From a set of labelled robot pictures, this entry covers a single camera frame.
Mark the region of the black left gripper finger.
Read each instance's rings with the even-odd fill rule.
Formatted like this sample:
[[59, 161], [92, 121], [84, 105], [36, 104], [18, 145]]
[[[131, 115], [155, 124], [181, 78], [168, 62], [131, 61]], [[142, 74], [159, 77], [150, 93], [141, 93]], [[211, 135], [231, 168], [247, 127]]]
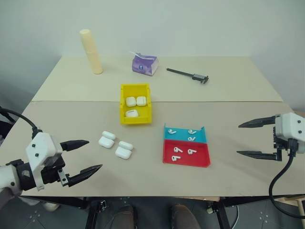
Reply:
[[79, 174], [77, 174], [75, 176], [72, 176], [72, 177], [67, 176], [68, 186], [72, 187], [80, 182], [87, 180], [94, 173], [96, 173], [102, 166], [103, 166], [103, 164], [91, 166], [91, 167], [81, 170], [79, 172]]
[[89, 141], [87, 140], [70, 140], [66, 142], [61, 142], [61, 148], [63, 151], [72, 151], [75, 149], [78, 149], [86, 144], [88, 144]]

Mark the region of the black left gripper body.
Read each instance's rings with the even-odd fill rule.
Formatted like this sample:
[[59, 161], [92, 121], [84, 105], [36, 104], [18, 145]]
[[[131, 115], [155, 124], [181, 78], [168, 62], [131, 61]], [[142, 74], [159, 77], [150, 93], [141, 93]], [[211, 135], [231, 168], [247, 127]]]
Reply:
[[69, 181], [67, 175], [64, 173], [63, 168], [65, 162], [62, 156], [56, 158], [55, 162], [51, 166], [45, 166], [41, 171], [41, 176], [44, 184], [50, 184], [53, 182], [61, 182], [62, 186], [68, 185]]

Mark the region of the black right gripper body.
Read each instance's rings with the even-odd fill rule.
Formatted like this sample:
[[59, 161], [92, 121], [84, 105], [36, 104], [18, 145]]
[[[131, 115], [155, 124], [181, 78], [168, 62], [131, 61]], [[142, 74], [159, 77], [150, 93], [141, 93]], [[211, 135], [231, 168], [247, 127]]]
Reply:
[[273, 160], [282, 160], [282, 151], [288, 150], [288, 141], [279, 138], [276, 135], [275, 127], [273, 127], [273, 146], [276, 152], [273, 153]]

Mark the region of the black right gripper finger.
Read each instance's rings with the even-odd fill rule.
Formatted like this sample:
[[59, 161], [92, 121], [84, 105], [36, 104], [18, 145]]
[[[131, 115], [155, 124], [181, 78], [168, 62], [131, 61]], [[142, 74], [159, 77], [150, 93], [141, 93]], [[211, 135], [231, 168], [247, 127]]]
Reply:
[[277, 154], [267, 154], [262, 153], [261, 151], [237, 151], [237, 153], [248, 156], [254, 159], [262, 159], [262, 160], [274, 160], [277, 161]]
[[275, 124], [275, 115], [271, 116], [271, 117], [253, 119], [253, 120], [240, 124], [238, 127], [239, 128], [258, 128], [258, 127], [263, 127], [264, 125], [273, 125], [273, 124]]

